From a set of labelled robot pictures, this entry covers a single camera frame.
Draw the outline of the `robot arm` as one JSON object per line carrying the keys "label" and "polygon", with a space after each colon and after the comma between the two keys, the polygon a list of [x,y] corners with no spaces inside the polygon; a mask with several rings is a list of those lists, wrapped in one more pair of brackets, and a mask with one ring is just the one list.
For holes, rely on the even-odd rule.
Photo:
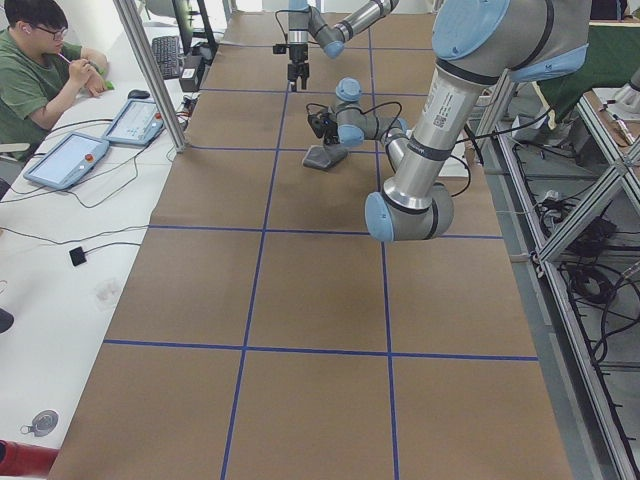
{"label": "robot arm", "polygon": [[335,115],[340,142],[384,145],[395,168],[368,195],[365,220],[380,242],[425,240],[446,232],[453,202],[437,179],[482,91],[503,72],[515,82],[562,77],[581,68],[588,48],[588,1],[447,1],[432,47],[435,81],[417,124],[376,120],[359,109],[360,84],[342,79]]}
{"label": "robot arm", "polygon": [[307,89],[310,77],[309,47],[314,41],[324,54],[337,58],[345,45],[356,35],[370,28],[377,21],[390,15],[399,4],[392,0],[368,1],[335,25],[330,25],[322,13],[307,1],[290,1],[284,10],[287,28],[283,29],[284,42],[273,46],[274,54],[287,54],[287,82],[289,89]]}

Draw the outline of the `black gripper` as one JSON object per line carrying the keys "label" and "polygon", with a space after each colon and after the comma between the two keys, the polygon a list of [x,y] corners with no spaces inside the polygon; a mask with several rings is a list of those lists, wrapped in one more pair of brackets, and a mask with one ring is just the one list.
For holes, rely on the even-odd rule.
{"label": "black gripper", "polygon": [[337,126],[335,124],[328,125],[325,128],[324,135],[323,135],[323,144],[325,146],[340,144]]}
{"label": "black gripper", "polygon": [[287,65],[287,79],[290,91],[297,91],[297,81],[301,80],[302,90],[308,89],[310,74],[308,64],[308,44],[289,44],[289,64]]}

